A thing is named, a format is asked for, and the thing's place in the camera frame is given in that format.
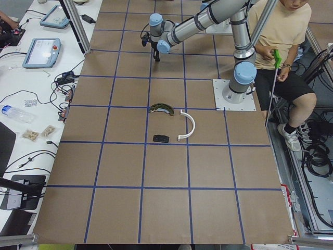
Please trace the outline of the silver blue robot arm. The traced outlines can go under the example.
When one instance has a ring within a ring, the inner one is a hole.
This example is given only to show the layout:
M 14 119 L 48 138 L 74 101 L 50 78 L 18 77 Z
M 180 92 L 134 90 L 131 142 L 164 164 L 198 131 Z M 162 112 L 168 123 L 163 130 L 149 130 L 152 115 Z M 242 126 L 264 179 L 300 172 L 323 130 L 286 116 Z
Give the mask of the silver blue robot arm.
M 153 58 L 159 61 L 160 54 L 168 54 L 171 48 L 186 39 L 228 21 L 234 40 L 234 72 L 228 86 L 223 89 L 223 98 L 232 104 L 240 104 L 247 95 L 248 87 L 257 74 L 255 48 L 247 27 L 248 1 L 202 1 L 200 12 L 181 23 L 163 18 L 159 13 L 149 17 L 148 32 L 140 35 L 142 46 L 151 45 Z

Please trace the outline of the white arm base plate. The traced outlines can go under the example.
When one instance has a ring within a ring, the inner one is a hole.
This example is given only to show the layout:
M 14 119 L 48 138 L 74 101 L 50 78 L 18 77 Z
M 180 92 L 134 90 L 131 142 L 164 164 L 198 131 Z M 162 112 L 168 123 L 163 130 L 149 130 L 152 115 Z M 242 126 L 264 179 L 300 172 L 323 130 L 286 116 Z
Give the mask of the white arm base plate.
M 228 79 L 213 79 L 215 109 L 217 111 L 256 111 L 251 86 L 244 93 L 234 93 Z

